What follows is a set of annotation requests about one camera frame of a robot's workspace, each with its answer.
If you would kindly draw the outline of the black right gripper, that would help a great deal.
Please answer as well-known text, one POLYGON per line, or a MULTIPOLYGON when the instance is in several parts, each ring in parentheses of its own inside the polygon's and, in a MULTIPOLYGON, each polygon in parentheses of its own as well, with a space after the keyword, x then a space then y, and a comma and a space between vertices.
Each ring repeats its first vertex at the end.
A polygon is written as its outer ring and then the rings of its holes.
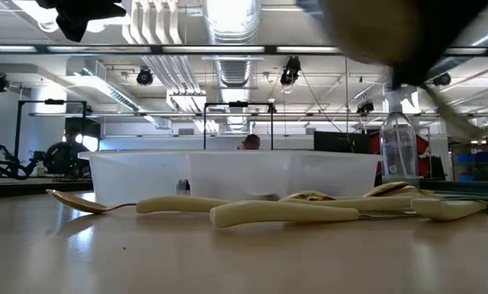
POLYGON ((417 47, 390 46, 392 88, 418 86, 441 55, 474 19, 488 0, 414 0, 419 13, 417 47))

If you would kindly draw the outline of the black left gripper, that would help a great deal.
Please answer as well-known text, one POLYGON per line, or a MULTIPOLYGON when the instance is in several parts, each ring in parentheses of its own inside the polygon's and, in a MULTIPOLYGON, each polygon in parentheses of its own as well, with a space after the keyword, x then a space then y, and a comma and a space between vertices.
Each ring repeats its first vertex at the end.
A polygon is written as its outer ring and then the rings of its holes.
POLYGON ((124 17, 122 0, 35 0, 44 9, 55 9, 56 23, 67 39, 81 42, 91 20, 124 17))

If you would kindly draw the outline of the clear plastic compartment tray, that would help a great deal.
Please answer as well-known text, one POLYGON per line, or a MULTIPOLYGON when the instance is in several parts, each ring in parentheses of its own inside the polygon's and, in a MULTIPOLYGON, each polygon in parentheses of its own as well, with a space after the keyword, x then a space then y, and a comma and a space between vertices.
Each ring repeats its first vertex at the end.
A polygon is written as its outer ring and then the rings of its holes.
POLYGON ((195 197, 280 198, 303 190, 358 197, 374 187, 380 156, 302 150, 129 150, 80 153, 99 203, 174 196, 187 181, 195 197))

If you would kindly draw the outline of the black horizontal rig beam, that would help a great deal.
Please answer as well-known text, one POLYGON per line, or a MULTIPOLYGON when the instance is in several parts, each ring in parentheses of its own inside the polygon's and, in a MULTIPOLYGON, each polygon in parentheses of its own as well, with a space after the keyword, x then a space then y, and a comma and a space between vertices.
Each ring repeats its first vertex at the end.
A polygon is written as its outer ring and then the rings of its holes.
POLYGON ((225 45, 0 45, 0 55, 63 56, 342 56, 337 47, 322 46, 225 46, 225 45))

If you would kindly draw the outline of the clear spray bottle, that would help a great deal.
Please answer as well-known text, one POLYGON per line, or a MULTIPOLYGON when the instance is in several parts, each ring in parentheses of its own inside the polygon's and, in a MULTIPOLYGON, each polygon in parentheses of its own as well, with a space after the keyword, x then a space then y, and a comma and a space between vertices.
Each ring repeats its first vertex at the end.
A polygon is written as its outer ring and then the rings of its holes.
POLYGON ((383 183, 419 183, 418 150, 414 125, 404 114, 401 102, 410 96, 403 87, 385 92, 388 115, 380 130, 383 183))

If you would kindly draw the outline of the large black monitor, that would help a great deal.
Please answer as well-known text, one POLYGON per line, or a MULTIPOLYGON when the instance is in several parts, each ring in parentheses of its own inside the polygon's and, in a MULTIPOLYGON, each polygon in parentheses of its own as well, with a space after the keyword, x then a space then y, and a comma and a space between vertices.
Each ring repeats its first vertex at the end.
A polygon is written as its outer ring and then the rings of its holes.
POLYGON ((315 151, 354 154, 378 154, 380 152, 379 138, 366 134, 315 131, 313 145, 315 151))

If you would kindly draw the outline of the small black monitor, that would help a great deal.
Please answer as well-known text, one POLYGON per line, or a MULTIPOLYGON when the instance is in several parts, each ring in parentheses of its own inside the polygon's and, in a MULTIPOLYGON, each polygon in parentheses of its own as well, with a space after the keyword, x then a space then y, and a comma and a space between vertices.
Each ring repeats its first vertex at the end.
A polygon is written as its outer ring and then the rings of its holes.
POLYGON ((67 118, 65 120, 65 132, 67 131, 95 138, 101 137, 101 125, 89 118, 85 120, 82 118, 67 118))

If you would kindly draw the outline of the blue bin shelving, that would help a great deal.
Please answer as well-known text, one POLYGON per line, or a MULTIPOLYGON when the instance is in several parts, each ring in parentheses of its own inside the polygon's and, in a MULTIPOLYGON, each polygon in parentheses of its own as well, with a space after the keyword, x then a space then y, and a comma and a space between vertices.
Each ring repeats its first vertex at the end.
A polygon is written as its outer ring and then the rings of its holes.
POLYGON ((454 181, 488 181, 488 141, 471 141, 450 147, 454 181))

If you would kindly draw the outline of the person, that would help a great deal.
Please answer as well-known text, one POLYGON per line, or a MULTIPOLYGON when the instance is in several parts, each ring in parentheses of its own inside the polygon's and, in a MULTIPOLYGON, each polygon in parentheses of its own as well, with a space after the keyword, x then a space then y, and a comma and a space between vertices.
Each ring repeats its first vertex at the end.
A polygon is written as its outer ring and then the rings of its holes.
POLYGON ((255 134, 250 134, 245 137, 238 149, 254 150, 260 149, 261 139, 255 134))
POLYGON ((45 154, 44 166, 50 174, 87 177, 90 175, 89 162, 78 155, 89 149, 77 141, 79 131, 69 129, 65 132, 65 141, 50 146, 45 154))

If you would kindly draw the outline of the black distant robot arms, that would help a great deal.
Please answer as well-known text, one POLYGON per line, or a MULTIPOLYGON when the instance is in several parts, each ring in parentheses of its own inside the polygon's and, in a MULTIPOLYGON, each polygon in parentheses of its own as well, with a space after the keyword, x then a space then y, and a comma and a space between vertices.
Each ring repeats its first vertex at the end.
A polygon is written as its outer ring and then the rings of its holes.
POLYGON ((34 169, 45 158, 43 151, 34 151, 33 157, 29 159, 27 165, 11 154, 4 145, 0 145, 0 176, 12 178, 14 180, 26 180, 33 173, 34 169))

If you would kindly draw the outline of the black rectangular gantry frame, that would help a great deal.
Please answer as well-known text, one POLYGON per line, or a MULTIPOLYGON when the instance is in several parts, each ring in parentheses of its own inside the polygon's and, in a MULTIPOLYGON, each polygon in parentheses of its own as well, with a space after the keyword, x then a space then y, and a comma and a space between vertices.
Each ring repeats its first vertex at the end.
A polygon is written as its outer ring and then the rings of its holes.
POLYGON ((57 100, 57 99, 46 99, 46 100, 19 100, 17 102, 17 114, 16 114, 16 132, 14 140, 14 157, 18 158, 20 155, 20 131, 21 131, 21 120, 22 120, 22 109, 26 104, 44 104, 44 105, 65 105, 65 104, 80 104, 83 108, 81 114, 78 114, 78 118, 85 120, 87 118, 87 102, 84 100, 57 100))
POLYGON ((271 139, 271 149, 274 149, 274 114, 273 110, 274 104, 269 102, 248 102, 237 100, 234 102, 206 102, 204 104, 204 110, 201 114, 204 123, 203 131, 203 149, 207 149, 207 117, 208 116, 227 116, 230 117, 231 113, 211 113, 208 112, 208 108, 211 106, 227 106, 228 108, 248 108, 249 106, 266 106, 268 111, 264 113, 266 117, 270 119, 270 139, 271 139))

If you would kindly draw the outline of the black table frame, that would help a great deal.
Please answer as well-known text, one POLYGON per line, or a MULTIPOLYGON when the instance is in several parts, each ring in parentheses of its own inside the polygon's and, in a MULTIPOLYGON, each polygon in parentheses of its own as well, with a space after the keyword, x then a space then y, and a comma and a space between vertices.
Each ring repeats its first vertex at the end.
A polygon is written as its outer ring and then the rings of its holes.
POLYGON ((420 180, 421 189, 450 192, 488 193, 488 182, 459 182, 445 180, 420 180))

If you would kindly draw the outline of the green handled knife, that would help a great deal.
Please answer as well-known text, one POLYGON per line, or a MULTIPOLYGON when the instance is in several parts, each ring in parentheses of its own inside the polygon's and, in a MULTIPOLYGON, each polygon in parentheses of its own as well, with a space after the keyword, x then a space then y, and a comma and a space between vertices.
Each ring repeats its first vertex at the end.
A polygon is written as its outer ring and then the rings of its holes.
POLYGON ((448 191, 428 189, 427 192, 435 197, 443 199, 488 202, 488 192, 483 191, 448 191))

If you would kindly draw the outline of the cream handled knife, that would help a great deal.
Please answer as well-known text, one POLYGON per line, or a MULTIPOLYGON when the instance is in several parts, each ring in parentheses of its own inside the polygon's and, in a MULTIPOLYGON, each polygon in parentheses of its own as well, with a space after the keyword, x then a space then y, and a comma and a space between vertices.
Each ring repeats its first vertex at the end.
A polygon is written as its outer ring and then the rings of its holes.
POLYGON ((223 204, 210 210, 209 220, 217 228, 259 222, 340 222, 366 219, 390 219, 414 216, 410 209, 405 211, 360 212, 354 208, 322 207, 309 204, 240 201, 223 204))
POLYGON ((410 208, 418 215, 434 221, 456 221, 485 210, 478 203, 455 203, 454 200, 432 198, 415 198, 410 208))
POLYGON ((309 204, 322 207, 354 208, 360 212, 405 211, 410 209, 412 197, 347 198, 342 200, 310 201, 299 198, 282 198, 284 203, 309 204))

